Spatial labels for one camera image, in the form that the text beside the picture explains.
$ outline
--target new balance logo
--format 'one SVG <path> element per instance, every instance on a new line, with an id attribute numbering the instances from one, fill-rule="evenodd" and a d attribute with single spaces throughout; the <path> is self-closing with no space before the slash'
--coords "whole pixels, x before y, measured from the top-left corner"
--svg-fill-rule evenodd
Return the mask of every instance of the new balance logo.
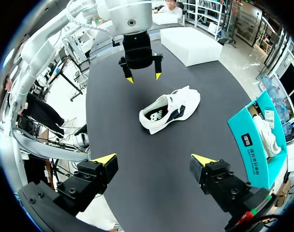
<path id="1" fill-rule="evenodd" d="M 152 115 L 150 115 L 150 120 L 151 121 L 157 121 L 158 119 L 162 118 L 162 110 L 160 110 L 159 112 L 153 113 Z"/>

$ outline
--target green light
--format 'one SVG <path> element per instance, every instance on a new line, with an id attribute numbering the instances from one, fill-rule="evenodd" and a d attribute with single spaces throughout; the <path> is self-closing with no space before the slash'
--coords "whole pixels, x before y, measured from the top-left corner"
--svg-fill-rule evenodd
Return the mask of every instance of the green light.
<path id="1" fill-rule="evenodd" d="M 253 215 L 256 215 L 256 214 L 258 213 L 258 211 L 257 211 L 256 209 L 252 209 L 250 212 L 251 212 Z"/>

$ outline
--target label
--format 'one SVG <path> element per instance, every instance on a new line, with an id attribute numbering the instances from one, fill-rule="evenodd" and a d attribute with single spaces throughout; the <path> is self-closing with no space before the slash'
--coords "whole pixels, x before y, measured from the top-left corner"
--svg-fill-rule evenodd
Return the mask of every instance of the label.
<path id="1" fill-rule="evenodd" d="M 249 156 L 249 161 L 251 163 L 251 168 L 252 168 L 252 173 L 254 175 L 259 175 L 259 167 L 257 163 L 257 158 L 255 156 L 253 148 L 248 149 L 248 156 Z"/>
<path id="2" fill-rule="evenodd" d="M 269 123 L 271 129 L 275 128 L 275 112 L 273 110 L 264 110 L 265 121 Z"/>
<path id="3" fill-rule="evenodd" d="M 243 140 L 244 146 L 246 146 L 246 147 L 253 145 L 252 140 L 250 138 L 250 135 L 248 133 L 242 135 L 242 140 Z"/>
<path id="4" fill-rule="evenodd" d="M 254 106 L 255 110 L 258 112 L 258 116 L 260 116 L 264 120 L 265 118 L 261 108 L 259 107 L 259 104 L 255 101 L 252 105 Z"/>

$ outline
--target white box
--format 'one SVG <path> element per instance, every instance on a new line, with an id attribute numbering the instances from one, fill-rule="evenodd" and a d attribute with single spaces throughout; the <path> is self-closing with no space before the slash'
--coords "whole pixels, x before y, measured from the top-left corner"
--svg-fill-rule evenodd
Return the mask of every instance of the white box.
<path id="1" fill-rule="evenodd" d="M 169 13 L 157 13 L 152 14 L 152 21 L 158 25 L 178 23 L 178 17 Z"/>
<path id="2" fill-rule="evenodd" d="M 222 45 L 194 28 L 161 29 L 161 43 L 186 67 L 216 61 Z"/>
<path id="3" fill-rule="evenodd" d="M 216 33 L 216 30 L 217 30 L 217 25 L 210 22 L 210 24 L 208 26 L 208 31 L 211 32 L 211 33 Z"/>

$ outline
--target white cable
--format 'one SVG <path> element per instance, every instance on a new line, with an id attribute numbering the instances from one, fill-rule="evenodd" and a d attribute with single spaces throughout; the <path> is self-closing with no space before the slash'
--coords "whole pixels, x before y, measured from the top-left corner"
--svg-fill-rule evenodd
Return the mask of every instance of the white cable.
<path id="1" fill-rule="evenodd" d="M 86 24 L 86 23 L 82 23 L 82 22 L 79 22 L 78 20 L 76 20 L 72 14 L 71 14 L 71 11 L 70 11 L 70 5 L 72 4 L 73 0 L 70 0 L 69 3 L 67 4 L 66 6 L 66 16 L 67 18 L 69 19 L 70 22 L 73 22 L 81 27 L 86 27 L 86 28 L 90 28 L 90 29 L 94 29 L 94 30 L 100 30 L 100 31 L 103 31 L 103 32 L 107 32 L 109 34 L 109 38 L 111 40 L 114 40 L 114 37 L 112 36 L 112 33 L 106 29 L 106 28 L 99 28 L 97 26 L 94 26 L 94 25 L 91 25 L 91 24 Z"/>
<path id="2" fill-rule="evenodd" d="M 63 30 L 63 28 L 60 30 L 59 37 L 58 37 L 57 41 L 55 42 L 55 44 L 54 44 L 53 46 L 56 46 L 56 44 L 57 44 L 57 43 L 58 43 L 58 41 L 60 40 L 60 37 L 61 37 L 61 34 L 62 34 L 62 30 Z"/>

